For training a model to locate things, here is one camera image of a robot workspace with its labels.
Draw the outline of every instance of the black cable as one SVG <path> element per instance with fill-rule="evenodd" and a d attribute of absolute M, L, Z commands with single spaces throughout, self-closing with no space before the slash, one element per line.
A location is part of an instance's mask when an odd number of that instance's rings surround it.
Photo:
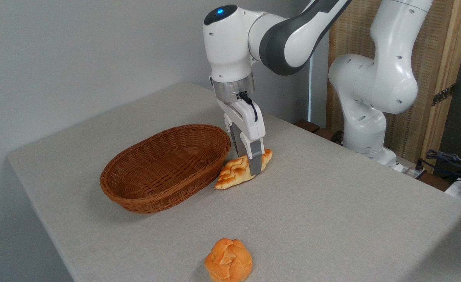
<path fill-rule="evenodd" d="M 259 120 L 259 115 L 257 114 L 257 109 L 255 109 L 255 106 L 253 105 L 252 99 L 244 92 L 240 92 L 239 97 L 241 97 L 241 99 L 243 99 L 248 105 L 252 106 L 253 112 L 255 113 L 255 122 Z"/>
<path fill-rule="evenodd" d="M 454 165 L 455 167 L 461 168 L 461 162 L 458 162 L 458 161 L 443 161 L 441 163 L 438 163 L 438 167 L 441 166 L 442 164 L 451 164 L 451 165 Z"/>
<path fill-rule="evenodd" d="M 426 165 L 428 165 L 428 166 L 431 166 L 431 167 L 437 169 L 438 171 L 441 171 L 442 173 L 454 175 L 454 176 L 456 176 L 456 177 L 458 177 L 458 178 L 461 178 L 461 174 L 460 174 L 460 173 L 454 173 L 454 172 L 451 172 L 451 171 L 445 171 L 445 170 L 443 170 L 443 169 L 441 169 L 441 168 L 439 168 L 439 167 L 437 167 L 437 166 L 435 166 L 435 165 L 433 165 L 433 164 L 431 164 L 431 163 L 426 162 L 424 159 L 418 159 L 418 164 L 417 164 L 417 166 L 418 166 L 418 165 L 421 166 L 422 163 L 423 163 L 423 164 L 426 164 Z"/>

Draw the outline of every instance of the round bun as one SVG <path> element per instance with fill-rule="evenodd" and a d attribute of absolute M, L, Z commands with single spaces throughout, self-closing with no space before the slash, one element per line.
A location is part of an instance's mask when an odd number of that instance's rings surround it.
<path fill-rule="evenodd" d="M 243 282 L 252 272 L 252 256 L 238 239 L 220 239 L 204 260 L 213 282 Z"/>

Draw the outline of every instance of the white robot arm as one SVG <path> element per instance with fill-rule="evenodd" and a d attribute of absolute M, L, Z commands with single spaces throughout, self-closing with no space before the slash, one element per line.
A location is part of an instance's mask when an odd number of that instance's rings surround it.
<path fill-rule="evenodd" d="M 370 35 L 375 59 L 343 55 L 330 67 L 344 115 L 344 146 L 401 170 L 396 155 L 383 147 L 387 126 L 382 112 L 399 114 L 418 93 L 411 52 L 432 0 L 383 0 Z"/>
<path fill-rule="evenodd" d="M 213 89 L 238 155 L 248 156 L 251 175 L 261 171 L 265 136 L 260 108 L 250 98 L 252 64 L 260 61 L 279 75 L 298 72 L 349 2 L 312 0 L 301 14 L 288 19 L 225 5 L 204 19 Z"/>

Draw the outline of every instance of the brown wicker basket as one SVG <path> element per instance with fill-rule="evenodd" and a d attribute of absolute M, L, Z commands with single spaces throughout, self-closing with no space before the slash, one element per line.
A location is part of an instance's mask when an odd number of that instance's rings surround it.
<path fill-rule="evenodd" d="M 219 127 L 173 127 L 120 152 L 105 166 L 100 186 L 128 211 L 166 210 L 210 184 L 230 148 Z"/>

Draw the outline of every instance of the bread roll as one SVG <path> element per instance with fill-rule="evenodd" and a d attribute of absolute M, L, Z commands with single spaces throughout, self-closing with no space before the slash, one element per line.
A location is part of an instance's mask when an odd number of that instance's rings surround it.
<path fill-rule="evenodd" d="M 262 168 L 269 163 L 272 158 L 272 150 L 265 149 L 265 153 L 262 155 Z M 255 175 L 251 175 L 250 166 L 248 165 L 248 157 L 246 155 L 229 161 L 222 168 L 218 181 L 215 184 L 215 189 L 227 189 L 234 185 L 243 183 L 244 181 L 251 180 Z"/>
<path fill-rule="evenodd" d="M 213 282 L 243 282 L 252 272 L 250 252 L 238 239 L 220 239 L 204 260 Z"/>

